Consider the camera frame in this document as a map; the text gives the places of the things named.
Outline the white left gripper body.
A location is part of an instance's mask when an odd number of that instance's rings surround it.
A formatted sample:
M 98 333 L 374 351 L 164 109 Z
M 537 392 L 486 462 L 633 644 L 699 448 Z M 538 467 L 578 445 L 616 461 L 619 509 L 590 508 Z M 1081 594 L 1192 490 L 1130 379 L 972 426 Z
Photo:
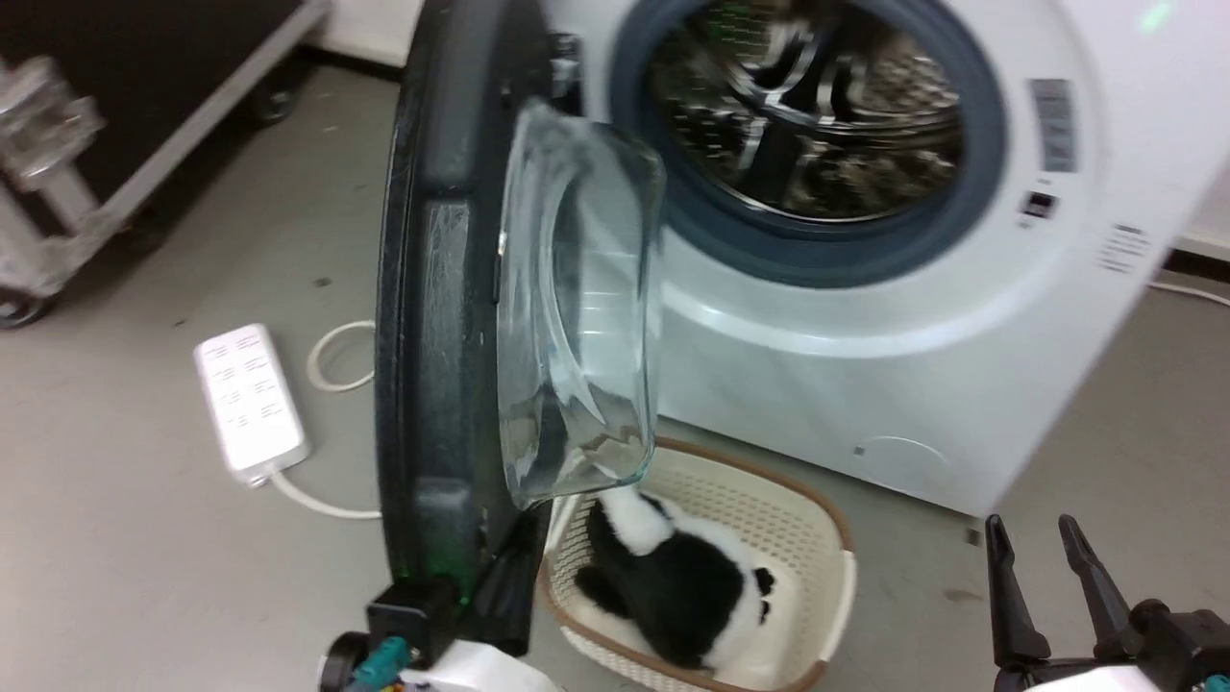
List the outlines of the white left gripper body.
M 501 649 L 454 642 L 426 669 L 403 669 L 403 692 L 563 692 L 549 675 Z

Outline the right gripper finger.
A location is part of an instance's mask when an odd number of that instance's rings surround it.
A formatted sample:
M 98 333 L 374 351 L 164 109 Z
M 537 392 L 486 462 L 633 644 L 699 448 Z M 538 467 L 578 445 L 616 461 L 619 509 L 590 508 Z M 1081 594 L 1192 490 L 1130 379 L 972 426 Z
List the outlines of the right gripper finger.
M 1050 647 L 1031 618 L 1015 573 L 1016 553 L 998 515 L 986 517 L 985 543 L 994 661 L 1001 670 L 1042 664 Z
M 1141 651 L 1143 637 L 1132 624 L 1132 608 L 1116 580 L 1095 554 L 1076 517 L 1061 515 L 1058 530 L 1068 565 L 1080 579 L 1093 624 L 1093 658 L 1101 663 L 1124 661 Z

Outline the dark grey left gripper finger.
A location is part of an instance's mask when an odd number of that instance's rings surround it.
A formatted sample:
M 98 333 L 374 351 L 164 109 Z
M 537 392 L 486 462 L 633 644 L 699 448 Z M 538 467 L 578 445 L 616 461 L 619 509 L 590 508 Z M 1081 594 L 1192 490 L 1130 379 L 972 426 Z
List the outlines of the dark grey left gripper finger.
M 478 583 L 465 616 L 465 638 L 494 647 L 513 658 L 529 651 L 534 590 L 549 538 L 549 510 L 522 513 L 506 545 Z

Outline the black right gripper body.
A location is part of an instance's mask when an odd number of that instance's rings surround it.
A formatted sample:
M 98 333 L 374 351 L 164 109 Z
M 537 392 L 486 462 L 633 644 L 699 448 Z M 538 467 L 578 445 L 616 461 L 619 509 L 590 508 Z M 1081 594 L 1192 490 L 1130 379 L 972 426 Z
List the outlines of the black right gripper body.
M 1125 669 L 1143 676 L 1141 692 L 1230 692 L 1230 623 L 1212 608 L 1173 612 L 1164 601 L 1133 605 L 1132 624 L 1143 637 L 1141 651 L 1124 661 L 1047 658 L 1042 664 L 1001 670 L 994 692 L 1028 692 L 1043 683 L 1098 670 Z

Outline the black washing machine door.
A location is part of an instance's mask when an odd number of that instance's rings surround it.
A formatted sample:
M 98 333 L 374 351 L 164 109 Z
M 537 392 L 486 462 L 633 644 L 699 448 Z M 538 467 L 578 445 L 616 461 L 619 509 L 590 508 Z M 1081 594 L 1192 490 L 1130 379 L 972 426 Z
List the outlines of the black washing machine door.
M 665 166 L 587 113 L 567 0 L 426 0 L 383 198 L 375 439 L 394 583 L 476 596 L 538 506 L 653 456 Z

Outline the white front-load washing machine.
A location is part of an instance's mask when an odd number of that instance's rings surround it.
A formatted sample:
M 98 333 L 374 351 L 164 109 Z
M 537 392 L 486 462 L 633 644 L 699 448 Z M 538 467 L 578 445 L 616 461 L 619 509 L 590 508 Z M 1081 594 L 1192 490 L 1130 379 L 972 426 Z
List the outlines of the white front-load washing machine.
M 558 5 L 590 27 L 584 106 L 610 124 L 606 61 L 632 2 Z M 1009 114 L 980 222 L 899 279 L 791 286 L 676 236 L 667 188 L 659 411 L 983 516 L 1230 166 L 1230 0 L 942 4 Z

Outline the grey rubber door gasket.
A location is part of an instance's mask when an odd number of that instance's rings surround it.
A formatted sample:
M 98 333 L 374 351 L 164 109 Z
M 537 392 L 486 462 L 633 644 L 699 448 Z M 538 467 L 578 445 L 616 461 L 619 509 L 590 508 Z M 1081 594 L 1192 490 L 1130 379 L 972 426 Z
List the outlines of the grey rubber door gasket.
M 665 219 L 672 231 L 721 264 L 791 286 L 847 289 L 920 270 L 966 240 L 1002 179 L 1009 114 L 1002 91 L 970 28 L 942 0 L 855 0 L 918 37 L 959 95 L 966 162 L 954 183 L 918 210 L 870 222 L 800 222 L 752 209 L 704 187 L 681 165 L 646 88 L 649 58 L 665 34 L 710 0 L 633 0 L 611 43 L 606 113 L 653 146 L 668 170 Z

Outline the steel washing machine drum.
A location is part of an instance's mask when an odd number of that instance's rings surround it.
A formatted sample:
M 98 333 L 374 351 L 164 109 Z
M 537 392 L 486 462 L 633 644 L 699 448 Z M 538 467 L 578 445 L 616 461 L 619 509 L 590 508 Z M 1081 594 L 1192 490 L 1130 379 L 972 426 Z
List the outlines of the steel washing machine drum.
M 710 0 L 654 49 L 646 88 L 704 187 L 800 222 L 918 210 L 966 162 L 940 61 L 855 0 Z

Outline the black and white panda plush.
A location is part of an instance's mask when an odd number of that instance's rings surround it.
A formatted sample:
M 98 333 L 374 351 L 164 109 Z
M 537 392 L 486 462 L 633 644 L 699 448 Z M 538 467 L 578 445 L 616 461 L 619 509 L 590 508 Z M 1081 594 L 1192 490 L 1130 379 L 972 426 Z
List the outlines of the black and white panda plush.
M 585 530 L 576 586 L 668 664 L 716 674 L 772 612 L 776 578 L 733 529 L 640 486 L 598 492 Z

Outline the beige plastic laundry basket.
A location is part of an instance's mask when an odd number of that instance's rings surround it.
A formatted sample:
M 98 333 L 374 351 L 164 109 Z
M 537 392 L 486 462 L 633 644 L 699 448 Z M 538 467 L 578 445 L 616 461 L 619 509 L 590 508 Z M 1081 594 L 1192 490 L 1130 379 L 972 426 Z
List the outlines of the beige plastic laundry basket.
M 855 601 L 857 560 L 843 513 L 804 483 L 680 439 L 659 439 L 643 483 L 750 547 L 755 565 L 775 578 L 766 621 L 716 674 L 661 660 L 633 624 L 606 615 L 576 586 L 576 572 L 590 559 L 590 500 L 571 498 L 556 506 L 538 576 L 568 643 L 653 692 L 811 692 L 843 644 Z

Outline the white power strip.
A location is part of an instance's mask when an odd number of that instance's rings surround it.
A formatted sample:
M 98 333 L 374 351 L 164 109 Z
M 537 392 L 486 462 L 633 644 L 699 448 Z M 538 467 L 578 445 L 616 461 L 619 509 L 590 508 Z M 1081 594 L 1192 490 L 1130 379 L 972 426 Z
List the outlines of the white power strip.
M 260 487 L 308 458 L 303 417 L 264 324 L 207 338 L 194 347 L 193 360 L 234 481 Z

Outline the black caster wheel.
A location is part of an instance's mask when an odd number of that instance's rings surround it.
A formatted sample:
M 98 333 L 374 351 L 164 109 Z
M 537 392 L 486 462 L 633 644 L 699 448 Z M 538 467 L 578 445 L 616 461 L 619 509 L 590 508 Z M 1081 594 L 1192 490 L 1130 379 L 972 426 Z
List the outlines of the black caster wheel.
M 39 297 L 12 286 L 0 285 L 0 332 L 12 332 L 44 318 L 57 297 Z
M 295 106 L 296 91 L 288 87 L 260 84 L 247 96 L 247 109 L 252 127 L 267 128 L 287 120 Z

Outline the black flight case aluminium edges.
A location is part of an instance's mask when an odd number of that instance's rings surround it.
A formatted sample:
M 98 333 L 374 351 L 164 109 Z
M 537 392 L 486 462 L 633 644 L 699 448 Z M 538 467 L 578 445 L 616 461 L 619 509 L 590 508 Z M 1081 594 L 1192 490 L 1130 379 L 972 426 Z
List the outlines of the black flight case aluminium edges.
M 0 285 L 57 297 L 331 0 L 0 0 Z

